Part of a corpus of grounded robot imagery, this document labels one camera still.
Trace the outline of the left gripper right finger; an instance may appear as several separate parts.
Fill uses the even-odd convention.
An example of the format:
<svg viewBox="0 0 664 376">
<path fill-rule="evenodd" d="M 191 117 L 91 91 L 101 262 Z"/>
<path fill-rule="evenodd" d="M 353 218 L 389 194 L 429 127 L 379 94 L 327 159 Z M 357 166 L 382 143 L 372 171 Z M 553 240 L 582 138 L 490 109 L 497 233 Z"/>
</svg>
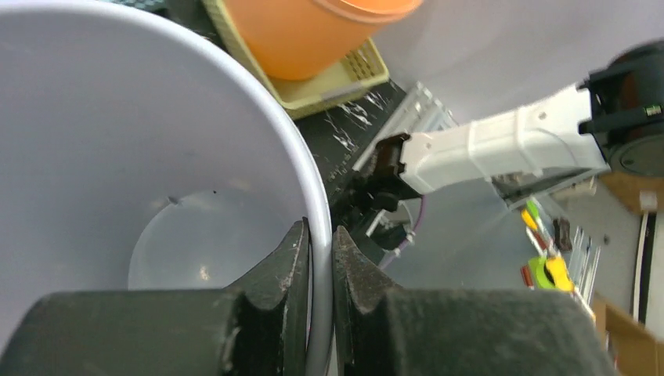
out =
<svg viewBox="0 0 664 376">
<path fill-rule="evenodd" d="M 417 290 L 333 235 L 341 375 L 614 375 L 593 321 L 567 295 Z"/>
</svg>

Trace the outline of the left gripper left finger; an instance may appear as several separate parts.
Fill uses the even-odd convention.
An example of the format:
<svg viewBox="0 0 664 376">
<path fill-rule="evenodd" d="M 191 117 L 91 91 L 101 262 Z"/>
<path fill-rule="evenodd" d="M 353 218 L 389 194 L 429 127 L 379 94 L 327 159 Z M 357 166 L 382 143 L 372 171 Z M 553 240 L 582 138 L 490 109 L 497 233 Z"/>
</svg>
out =
<svg viewBox="0 0 664 376">
<path fill-rule="evenodd" d="M 222 289 L 55 293 L 27 311 L 4 375 L 303 375 L 310 231 Z"/>
</svg>

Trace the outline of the light grey plastic bucket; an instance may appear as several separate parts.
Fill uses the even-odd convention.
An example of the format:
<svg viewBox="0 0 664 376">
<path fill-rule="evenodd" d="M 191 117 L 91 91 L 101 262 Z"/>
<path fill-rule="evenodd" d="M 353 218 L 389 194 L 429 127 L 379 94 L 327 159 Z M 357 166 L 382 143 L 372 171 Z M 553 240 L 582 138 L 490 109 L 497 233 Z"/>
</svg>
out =
<svg viewBox="0 0 664 376">
<path fill-rule="evenodd" d="M 304 138 L 230 55 L 160 16 L 99 1 L 1 4 L 1 340 L 55 291 L 128 284 L 140 233 L 166 207 L 250 238 L 231 266 L 196 262 L 172 287 L 227 285 L 306 217 L 309 375 L 330 361 L 330 214 Z"/>
</svg>

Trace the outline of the orange plastic bucket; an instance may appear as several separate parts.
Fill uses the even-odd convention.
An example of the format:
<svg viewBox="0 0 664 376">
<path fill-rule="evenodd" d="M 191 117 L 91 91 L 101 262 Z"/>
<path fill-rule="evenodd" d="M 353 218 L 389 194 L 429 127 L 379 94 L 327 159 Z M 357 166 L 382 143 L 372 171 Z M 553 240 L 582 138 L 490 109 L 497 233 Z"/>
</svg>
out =
<svg viewBox="0 0 664 376">
<path fill-rule="evenodd" d="M 227 1 L 240 36 L 267 75 L 304 80 L 403 20 L 420 1 Z"/>
</svg>

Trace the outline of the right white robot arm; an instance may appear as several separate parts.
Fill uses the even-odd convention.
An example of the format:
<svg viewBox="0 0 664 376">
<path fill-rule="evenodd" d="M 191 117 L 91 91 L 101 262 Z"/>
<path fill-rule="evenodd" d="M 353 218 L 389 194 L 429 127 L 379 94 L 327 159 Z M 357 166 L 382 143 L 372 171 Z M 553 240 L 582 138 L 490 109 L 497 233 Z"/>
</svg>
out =
<svg viewBox="0 0 664 376">
<path fill-rule="evenodd" d="M 555 94 L 502 114 L 377 144 L 379 208 L 469 180 L 548 168 L 663 175 L 663 43 L 639 45 Z"/>
</svg>

